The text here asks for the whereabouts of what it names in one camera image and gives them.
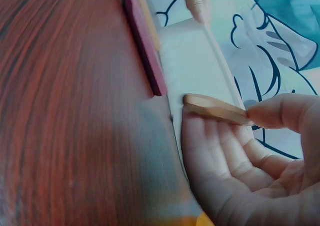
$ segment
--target popsicle stick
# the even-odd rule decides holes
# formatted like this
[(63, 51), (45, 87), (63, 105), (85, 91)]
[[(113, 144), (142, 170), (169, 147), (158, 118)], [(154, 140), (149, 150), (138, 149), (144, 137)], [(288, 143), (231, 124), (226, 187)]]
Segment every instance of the popsicle stick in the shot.
[(253, 122), (247, 118), (245, 110), (212, 97), (185, 94), (183, 104), (188, 110), (203, 117), (234, 125), (253, 126)]
[(156, 49), (156, 51), (160, 50), (160, 42), (159, 42), (159, 38), (158, 38), (158, 34), (157, 34), (157, 30), (155, 27), (155, 24), (152, 20), (151, 17), (151, 13), (147, 4), (147, 0), (139, 0), (142, 12), (143, 12), (143, 16), (145, 19), (145, 22), (147, 24), (149, 33), (151, 35), (152, 38), (152, 42), (153, 42), (153, 46)]

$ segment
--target red wooden surface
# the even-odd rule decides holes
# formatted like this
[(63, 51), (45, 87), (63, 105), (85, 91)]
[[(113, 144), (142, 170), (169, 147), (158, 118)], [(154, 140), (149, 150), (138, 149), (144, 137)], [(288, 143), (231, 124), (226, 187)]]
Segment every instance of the red wooden surface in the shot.
[(120, 0), (0, 0), (0, 225), (192, 225)]

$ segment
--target craft stick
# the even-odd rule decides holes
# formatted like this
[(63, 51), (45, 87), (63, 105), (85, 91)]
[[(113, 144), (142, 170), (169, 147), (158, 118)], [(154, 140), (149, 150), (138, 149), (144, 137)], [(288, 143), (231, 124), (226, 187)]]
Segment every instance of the craft stick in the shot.
[(154, 21), (152, 20), (151, 13), (147, 4), (147, 0), (139, 0), (141, 10), (143, 12), (144, 20), (147, 24), (150, 36), (152, 38), (152, 43), (155, 48), (155, 50), (158, 52), (160, 50), (160, 43), (159, 38), (157, 34), (157, 30), (154, 24)]
[(191, 112), (206, 118), (212, 118), (234, 125), (254, 125), (254, 123), (247, 118), (245, 110), (216, 98), (199, 94), (185, 94), (183, 104)]

